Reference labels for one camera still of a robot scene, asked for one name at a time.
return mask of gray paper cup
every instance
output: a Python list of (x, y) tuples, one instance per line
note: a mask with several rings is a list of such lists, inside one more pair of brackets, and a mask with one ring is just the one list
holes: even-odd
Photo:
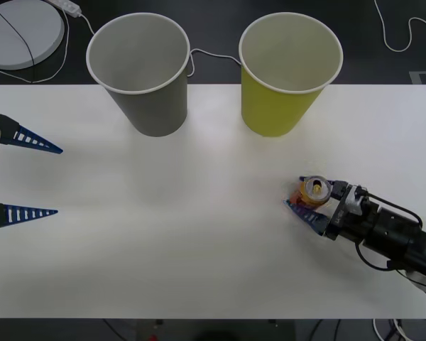
[(154, 13), (120, 16), (87, 48), (90, 75), (142, 134), (165, 136), (187, 114), (190, 42), (173, 20)]

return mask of dark floor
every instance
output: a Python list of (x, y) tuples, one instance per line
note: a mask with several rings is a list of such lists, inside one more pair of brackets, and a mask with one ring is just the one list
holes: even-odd
[[(128, 341), (295, 341), (308, 340), (318, 320), (165, 320), (155, 328), (154, 320), (108, 320)], [(333, 340), (337, 320), (324, 320), (312, 340)], [(378, 320), (383, 337), (390, 331), (387, 320)], [(408, 337), (426, 341), (426, 320), (403, 320)], [(120, 341), (97, 319), (0, 319), (0, 341)], [(378, 340), (371, 320), (342, 320), (337, 341)]]
[[(389, 51), (373, 0), (76, 0), (94, 30), (117, 16), (147, 11), (177, 21), (192, 48), (238, 57), (244, 29), (257, 18), (279, 11), (307, 14), (327, 24), (344, 49), (344, 66), (337, 84), (412, 84), (410, 71), (426, 71), (426, 25), (413, 22), (412, 46), (404, 53)], [(386, 21), (388, 43), (404, 48), (411, 16), (426, 20), (426, 0), (378, 0)], [(67, 61), (60, 73), (45, 84), (93, 84), (85, 65), (91, 33), (81, 18), (69, 18), (71, 36)], [(36, 66), (35, 78), (51, 76), (60, 66), (65, 42)], [(196, 73), (191, 83), (240, 83), (240, 70), (231, 60), (196, 54)], [(30, 70), (16, 73), (31, 79)], [(23, 84), (0, 75), (0, 84)]]

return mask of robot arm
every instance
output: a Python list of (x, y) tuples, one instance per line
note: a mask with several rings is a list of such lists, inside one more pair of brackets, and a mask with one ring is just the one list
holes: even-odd
[[(352, 241), (361, 259), (369, 266), (382, 271), (404, 270), (407, 278), (426, 292), (426, 232), (422, 230), (420, 217), (370, 194), (359, 185), (321, 177), (301, 180), (300, 190), (291, 196), (288, 206), (316, 233), (332, 240), (340, 235)], [(323, 195), (319, 188), (316, 194), (314, 183), (324, 188)], [(330, 198), (339, 201), (331, 219), (315, 212)], [(415, 220), (380, 206), (378, 201), (412, 215)], [(361, 243), (389, 258), (387, 268), (367, 262), (359, 249)]]

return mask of white table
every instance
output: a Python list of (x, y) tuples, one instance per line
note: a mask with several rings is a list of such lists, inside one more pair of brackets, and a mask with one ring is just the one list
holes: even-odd
[(426, 229), (426, 86), (329, 86), (276, 139), (242, 122), (239, 85), (191, 85), (164, 138), (94, 85), (0, 86), (0, 113), (65, 150), (0, 146), (0, 202), (60, 211), (0, 229), (0, 318), (426, 318), (423, 292), (282, 204), (318, 174)]

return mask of paper cup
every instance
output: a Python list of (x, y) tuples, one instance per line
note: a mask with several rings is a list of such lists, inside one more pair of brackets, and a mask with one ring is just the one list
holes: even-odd
[(239, 45), (241, 115), (263, 136), (288, 133), (342, 67), (342, 47), (320, 21), (273, 13), (254, 21)]
[(87, 48), (90, 75), (142, 134), (165, 136), (187, 114), (190, 42), (173, 20), (133, 13), (101, 27)]

